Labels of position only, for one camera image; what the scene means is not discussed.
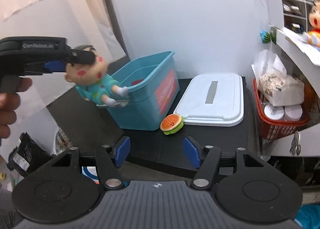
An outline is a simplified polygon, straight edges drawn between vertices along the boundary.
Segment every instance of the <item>red basket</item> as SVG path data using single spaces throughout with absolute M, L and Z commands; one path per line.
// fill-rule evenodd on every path
M 253 79 L 253 91 L 259 113 L 260 129 L 264 139 L 276 140 L 291 135 L 298 127 L 302 127 L 308 123 L 308 114 L 305 114 L 305 111 L 299 121 L 273 121 L 267 118 L 261 106 L 260 91 L 257 89 L 255 79 Z

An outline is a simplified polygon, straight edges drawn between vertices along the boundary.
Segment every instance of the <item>white container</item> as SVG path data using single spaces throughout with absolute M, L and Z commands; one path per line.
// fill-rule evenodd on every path
M 268 104 L 264 107 L 264 114 L 268 119 L 273 121 L 280 121 L 284 116 L 284 109 L 282 106 L 274 107 Z
M 242 78 L 237 74 L 202 74 L 194 77 L 175 114 L 184 123 L 204 126 L 235 126 L 243 120 Z
M 284 107 L 284 118 L 286 121 L 299 121 L 302 116 L 301 105 Z

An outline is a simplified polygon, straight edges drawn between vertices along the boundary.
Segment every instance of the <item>label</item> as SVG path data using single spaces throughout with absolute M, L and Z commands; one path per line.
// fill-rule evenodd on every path
M 276 109 L 276 108 L 273 108 L 272 111 L 271 111 L 271 113 L 270 113 L 270 115 L 274 116 L 274 115 L 276 115 L 276 112 L 277 112 L 277 109 Z
M 50 41 L 24 41 L 22 49 L 54 49 L 54 42 Z
M 30 164 L 18 153 L 16 153 L 13 157 L 13 161 L 17 163 L 17 165 L 21 167 L 24 171 L 27 171 L 30 166 Z
M 294 28 L 299 28 L 299 29 L 300 29 L 300 25 L 298 25 L 298 24 L 292 23 L 292 26 L 293 26 Z
M 300 10 L 299 7 L 297 7 L 297 6 L 291 6 L 291 8 L 292 8 L 293 10 L 297 10 L 297 11 Z
M 168 108 L 169 103 L 173 99 L 172 96 L 176 92 L 177 88 L 177 78 L 172 68 L 165 79 L 155 90 L 155 96 L 160 108 L 161 115 L 163 115 Z

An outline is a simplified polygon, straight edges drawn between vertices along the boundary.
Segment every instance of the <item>finger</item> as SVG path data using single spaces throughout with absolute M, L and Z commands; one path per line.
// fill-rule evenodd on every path
M 10 128 L 7 125 L 0 125 L 0 138 L 7 139 L 10 136 Z
M 0 93 L 0 109 L 3 108 L 4 104 L 7 101 L 7 94 L 6 93 Z
M 17 92 L 26 91 L 31 85 L 32 85 L 32 80 L 30 78 L 21 78 L 21 82 L 17 88 Z
M 17 115 L 14 111 L 0 111 L 0 125 L 10 125 L 15 123 Z
M 6 94 L 6 100 L 2 109 L 7 111 L 14 111 L 20 105 L 20 96 L 17 93 Z

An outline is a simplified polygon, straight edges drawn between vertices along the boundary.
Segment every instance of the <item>cartoon boy figurine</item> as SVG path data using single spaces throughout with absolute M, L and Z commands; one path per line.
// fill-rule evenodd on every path
M 320 47 L 320 2 L 314 2 L 312 9 L 309 13 L 309 22 L 313 27 L 313 30 L 309 32 L 303 32 L 302 39 L 309 44 L 313 44 Z
M 77 50 L 92 51 L 96 55 L 93 65 L 67 64 L 64 78 L 67 82 L 76 83 L 76 89 L 87 101 L 97 105 L 115 107 L 119 103 L 111 97 L 115 94 L 128 96 L 128 87 L 120 87 L 120 83 L 107 74 L 108 64 L 98 55 L 91 45 L 80 45 Z

